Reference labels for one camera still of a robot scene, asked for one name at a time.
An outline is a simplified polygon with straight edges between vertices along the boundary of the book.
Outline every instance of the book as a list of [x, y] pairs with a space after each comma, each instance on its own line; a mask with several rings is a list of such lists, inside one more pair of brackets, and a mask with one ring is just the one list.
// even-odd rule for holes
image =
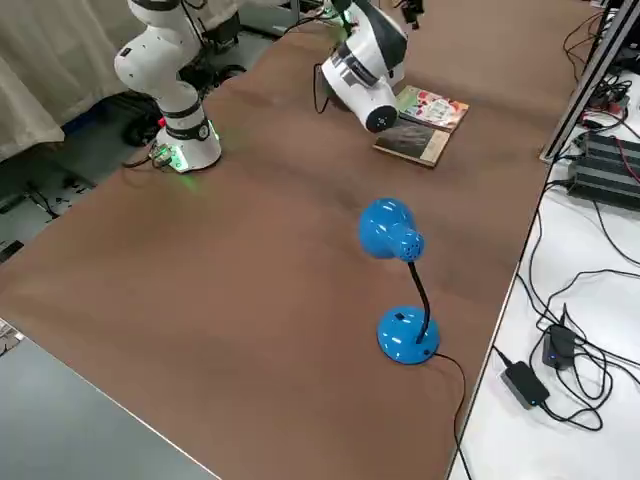
[[428, 167], [435, 167], [451, 134], [398, 118], [378, 136], [373, 148]]
[[453, 132], [469, 110], [466, 103], [412, 86], [406, 86], [396, 99], [400, 118], [447, 132]]

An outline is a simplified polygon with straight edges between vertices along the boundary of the beige curtain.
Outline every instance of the beige curtain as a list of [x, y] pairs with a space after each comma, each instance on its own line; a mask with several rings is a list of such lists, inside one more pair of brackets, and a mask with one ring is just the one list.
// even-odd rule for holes
[[[241, 1], [209, 0], [198, 14], [211, 28]], [[2, 161], [35, 143], [61, 141], [60, 125], [124, 90], [113, 58], [143, 24], [126, 0], [0, 0], [0, 12]]]

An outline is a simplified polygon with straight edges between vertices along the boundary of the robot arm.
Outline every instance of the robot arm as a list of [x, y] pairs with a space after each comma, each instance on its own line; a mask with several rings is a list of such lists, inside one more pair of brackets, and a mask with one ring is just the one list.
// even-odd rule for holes
[[180, 0], [128, 0], [128, 4], [147, 28], [118, 52], [114, 60], [118, 78], [158, 104], [166, 125], [156, 143], [168, 153], [169, 165], [185, 172], [215, 163], [221, 154], [218, 138], [198, 92], [178, 77], [200, 50]]
[[404, 78], [407, 35], [368, 0], [336, 0], [333, 7], [352, 25], [349, 37], [322, 64], [329, 95], [370, 132], [386, 130], [398, 116], [391, 87]]

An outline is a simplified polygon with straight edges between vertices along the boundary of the table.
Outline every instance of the table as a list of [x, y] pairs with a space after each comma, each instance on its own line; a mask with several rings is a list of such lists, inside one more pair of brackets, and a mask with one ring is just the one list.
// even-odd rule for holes
[[[634, 81], [628, 124], [637, 129], [640, 128], [637, 109], [640, 77], [632, 74], [624, 77]], [[602, 115], [594, 119], [605, 125], [612, 123]], [[581, 131], [576, 129], [572, 137]], [[623, 140], [638, 141], [624, 126], [608, 133]], [[551, 178], [567, 178], [563, 162], [555, 166]], [[602, 206], [601, 211], [614, 241], [632, 258], [640, 259], [637, 242], [640, 214], [608, 206]], [[563, 189], [552, 189], [543, 197], [540, 212], [544, 234], [534, 258], [533, 282], [543, 299], [583, 270], [613, 268], [640, 273], [637, 266], [624, 260], [609, 245], [591, 203], [567, 197]], [[525, 279], [528, 259], [538, 237], [538, 228], [534, 226], [517, 269]], [[638, 280], [612, 275], [588, 278], [559, 296], [552, 304], [553, 312], [559, 315], [566, 302], [590, 341], [640, 361], [639, 291]], [[494, 337], [495, 344], [511, 360], [526, 361], [540, 338], [534, 326], [537, 319], [522, 285], [514, 280]], [[463, 433], [463, 452], [474, 480], [638, 478], [640, 466], [634, 445], [640, 431], [640, 420], [635, 414], [640, 392], [623, 372], [612, 369], [615, 388], [609, 403], [601, 410], [604, 429], [591, 433], [553, 422], [540, 409], [525, 412], [499, 378], [504, 370], [499, 357], [490, 355], [485, 366]], [[563, 413], [575, 411], [576, 402], [558, 386], [553, 370], [541, 364], [539, 353], [535, 356], [534, 368], [551, 393], [552, 408]], [[584, 368], [581, 373], [586, 373], [594, 383], [598, 378], [597, 372]], [[459, 455], [449, 478], [467, 478]]]
[[407, 82], [471, 105], [437, 169], [375, 152], [352, 115], [317, 116], [331, 38], [287, 35], [207, 100], [222, 162], [118, 172], [3, 265], [0, 315], [223, 478], [441, 478], [457, 372], [381, 354], [381, 314], [418, 299], [356, 225], [379, 196], [412, 207], [442, 351], [474, 378], [570, 89], [548, 67], [588, 12], [502, 3], [434, 5], [412, 34]]

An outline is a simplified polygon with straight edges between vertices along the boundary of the brown tabletop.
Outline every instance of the brown tabletop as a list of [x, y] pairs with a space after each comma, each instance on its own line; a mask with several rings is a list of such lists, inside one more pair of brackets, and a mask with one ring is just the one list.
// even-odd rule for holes
[[440, 351], [476, 378], [588, 13], [427, 4], [407, 82], [471, 105], [434, 170], [316, 115], [328, 36], [288, 35], [207, 101], [217, 166], [117, 172], [2, 266], [0, 316], [225, 479], [442, 478], [461, 382], [378, 349], [381, 314], [419, 299], [404, 264], [361, 251], [358, 216], [383, 195], [414, 210]]

